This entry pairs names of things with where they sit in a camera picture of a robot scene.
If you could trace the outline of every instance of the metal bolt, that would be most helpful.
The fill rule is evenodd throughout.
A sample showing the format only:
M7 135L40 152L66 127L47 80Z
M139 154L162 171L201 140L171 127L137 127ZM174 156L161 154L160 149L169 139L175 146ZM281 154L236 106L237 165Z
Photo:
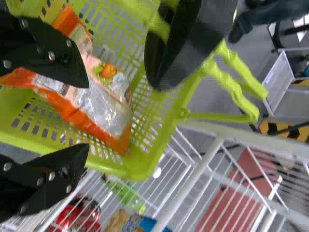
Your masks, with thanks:
M6 69L10 69L12 67L12 62L10 62L9 60L5 59L3 61L3 66L6 68Z
M71 42L71 40L69 40L69 39L67 39L67 46L68 46L68 47L71 47L71 46L72 46L72 42Z
M72 185L68 185L66 192L69 193L69 192L71 192L71 190L72 190Z
M20 214L23 214L27 210L27 208L28 208L27 205L23 205L20 209Z
M7 172L8 170L11 169L11 167L12 167L12 163L5 163L3 166L3 170Z
M44 181L44 178L43 177L40 177L37 181L37 186L40 186Z
M55 172L51 172L49 175L48 175L48 180L49 181L53 181L54 180L54 178L55 178Z
M27 28L28 27L28 21L26 19L22 19L21 20L21 25L24 27L24 28Z
M51 61L54 61L55 60L55 55L52 51L49 51L48 52L48 58L51 60Z

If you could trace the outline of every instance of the snack package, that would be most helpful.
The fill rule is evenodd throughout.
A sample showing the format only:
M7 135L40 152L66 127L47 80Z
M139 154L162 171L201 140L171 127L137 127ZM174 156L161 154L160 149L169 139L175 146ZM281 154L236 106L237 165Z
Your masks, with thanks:
M100 232L99 218L101 209L90 197L76 196L59 214L56 221L49 226L49 232Z
M112 216L105 232L151 232L156 220L140 215L130 215L125 209L118 209Z
M77 41L87 71L89 88L76 88L24 68L0 79L4 85L31 88L46 99L74 127L103 141L121 155L129 154L131 90L129 80L109 62L89 54L89 34L71 7L64 8L53 23Z
M92 53L91 35L69 4L57 15L52 26L71 38L76 43L81 54Z

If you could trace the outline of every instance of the white wire shelf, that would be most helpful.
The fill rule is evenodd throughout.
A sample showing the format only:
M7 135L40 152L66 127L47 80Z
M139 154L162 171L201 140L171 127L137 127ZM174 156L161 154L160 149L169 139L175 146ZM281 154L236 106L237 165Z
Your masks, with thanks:
M145 206L142 214L158 219L158 227L168 226L177 232L267 231L278 215L282 216L281 228L288 220L302 225L309 219L306 145L215 124L207 124L207 129L212 135L223 133L225 139L208 137L212 145L201 157L176 129L157 172L144 182L113 179L107 184L102 174L89 171L74 194L82 196L79 202L85 197L92 199L85 208L93 201L98 203L101 228L94 230L93 221L85 231L103 231L117 209L133 213L135 210L128 208L130 201ZM75 195L38 215L12 218L0 225L0 231L58 232L63 228L61 222L56 223L57 216ZM83 228L97 209L91 210L86 218L83 212L75 217L83 222L74 229Z
M181 151L181 154L178 154L175 149ZM135 193L137 198L140 200L140 203L145 206L145 210L143 212L144 215L155 218L161 209L166 205L170 197L174 196L173 193L179 189L179 185L184 181L184 178L186 178L190 171L192 171L195 161L190 155L193 153L195 153L196 157L200 159L199 153L192 147L191 144L189 144L188 140L181 134L181 132L176 129L170 144L162 154L157 171L154 176L150 177L146 181L130 182L118 179L113 186L110 186L101 179L103 174L94 171L87 172L86 176L80 180L77 190L70 195L70 199L64 199L51 209L42 211L37 215L30 217L13 217L5 223L0 224L0 232L43 232L46 229L49 231L63 229L55 223L55 220L60 212L72 199L74 199L77 194L79 197L82 195L79 202L81 202L86 196L90 197L92 201L98 202L101 208L99 223L103 229L109 223L110 218L116 209L127 208L126 205L130 204L130 202L126 205L122 204L121 199L127 197L126 194L124 196L120 195L122 189L119 189L118 193L111 190L119 183ZM87 208L92 201L87 202L85 207Z
M174 231L280 231L286 220L308 227L309 146L207 122L183 126L218 138L153 231L165 226ZM228 150L231 143L240 146ZM276 216L282 219L274 229Z

